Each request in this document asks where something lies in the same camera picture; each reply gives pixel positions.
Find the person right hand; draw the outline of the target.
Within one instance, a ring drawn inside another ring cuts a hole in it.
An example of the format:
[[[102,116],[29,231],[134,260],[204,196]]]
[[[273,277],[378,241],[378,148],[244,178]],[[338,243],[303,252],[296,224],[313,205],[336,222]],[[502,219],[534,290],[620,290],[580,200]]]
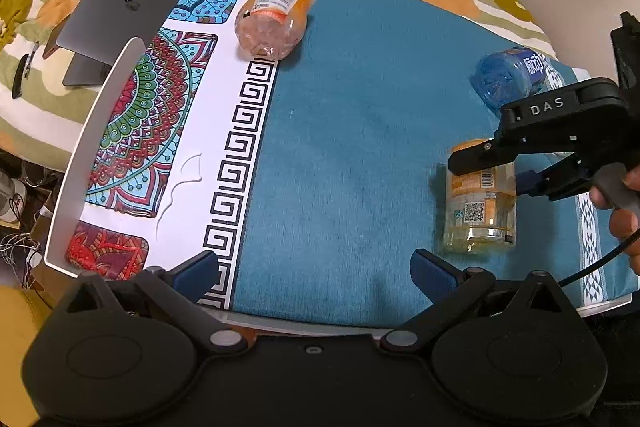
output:
[[[634,169],[629,170],[625,177],[626,186],[634,191],[640,190],[640,167],[634,167]],[[608,205],[608,200],[605,199],[604,195],[600,192],[597,187],[592,187],[589,191],[589,197],[593,205],[600,210],[607,210],[610,208]],[[608,224],[608,228],[612,236],[616,237],[620,241],[624,239],[628,239],[629,236],[633,235],[639,229],[639,220],[638,217],[631,213],[629,210],[613,210],[610,216],[610,223]],[[634,244],[629,245],[625,249],[625,254],[629,259],[629,267],[634,273],[637,275],[640,274],[640,241],[637,239]]]

